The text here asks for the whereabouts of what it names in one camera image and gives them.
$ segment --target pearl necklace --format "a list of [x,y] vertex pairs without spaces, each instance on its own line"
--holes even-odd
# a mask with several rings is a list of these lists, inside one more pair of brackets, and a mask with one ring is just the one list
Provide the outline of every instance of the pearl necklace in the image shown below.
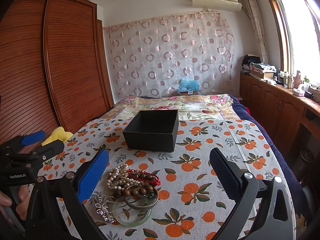
[[128,178],[128,169],[129,166],[127,164],[121,164],[117,167],[113,167],[108,173],[110,176],[110,179],[107,181],[108,189],[123,191],[129,186],[140,185],[140,181]]

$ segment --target navy blue blanket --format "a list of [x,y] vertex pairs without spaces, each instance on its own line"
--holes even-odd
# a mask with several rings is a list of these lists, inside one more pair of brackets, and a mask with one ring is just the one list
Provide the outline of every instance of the navy blue blanket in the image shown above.
[[287,180],[290,193],[292,196],[294,211],[299,216],[303,214],[303,216],[306,218],[308,222],[312,220],[312,215],[308,207],[307,199],[305,194],[303,193],[303,190],[300,186],[300,183],[297,181],[295,175],[290,170],[289,166],[285,162],[284,158],[282,157],[279,150],[274,145],[273,141],[270,139],[269,135],[266,133],[266,131],[262,128],[262,126],[251,116],[247,113],[247,110],[243,105],[239,103],[239,101],[232,95],[230,97],[233,99],[234,103],[232,104],[233,110],[236,112],[236,114],[240,117],[242,120],[248,120],[253,123],[255,123],[260,131],[262,132],[263,136],[267,140],[268,144],[270,145],[273,153],[275,154],[278,163],[284,173],[284,177]]

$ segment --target wooden window frame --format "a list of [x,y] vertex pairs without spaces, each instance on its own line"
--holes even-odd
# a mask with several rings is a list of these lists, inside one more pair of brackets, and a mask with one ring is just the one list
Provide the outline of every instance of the wooden window frame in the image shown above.
[[280,70],[289,72],[289,61],[290,61],[290,55],[289,55],[289,39],[288,39],[288,33],[286,29],[286,23],[284,20],[284,16],[282,14],[281,8],[279,7],[278,3],[275,0],[269,0],[273,16],[275,18],[277,32],[278,32],[278,38],[279,38],[279,47],[280,47],[280,59],[281,59],[281,65]]

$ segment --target brown wooden bead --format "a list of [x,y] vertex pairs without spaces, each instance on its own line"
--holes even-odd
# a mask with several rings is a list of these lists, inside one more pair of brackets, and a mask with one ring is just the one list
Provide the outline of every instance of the brown wooden bead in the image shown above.
[[153,187],[151,185],[148,185],[148,186],[146,186],[146,190],[147,190],[147,192],[152,192]]
[[114,196],[115,198],[120,198],[120,197],[122,197],[122,192],[121,192],[121,190],[116,190],[116,191],[113,193],[113,196]]
[[124,195],[125,197],[130,196],[130,190],[128,190],[128,189],[125,188],[125,189],[122,191],[122,195]]
[[139,195],[139,191],[136,189],[133,189],[133,190],[131,190],[131,195],[135,197],[135,196]]
[[145,188],[142,187],[141,189],[139,189],[139,194],[140,195],[144,196],[146,193],[147,193],[147,190]]

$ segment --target window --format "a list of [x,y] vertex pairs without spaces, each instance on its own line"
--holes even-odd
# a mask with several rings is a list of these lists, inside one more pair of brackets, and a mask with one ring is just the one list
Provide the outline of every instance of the window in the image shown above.
[[319,24],[305,0],[269,0],[277,22],[281,70],[320,83]]

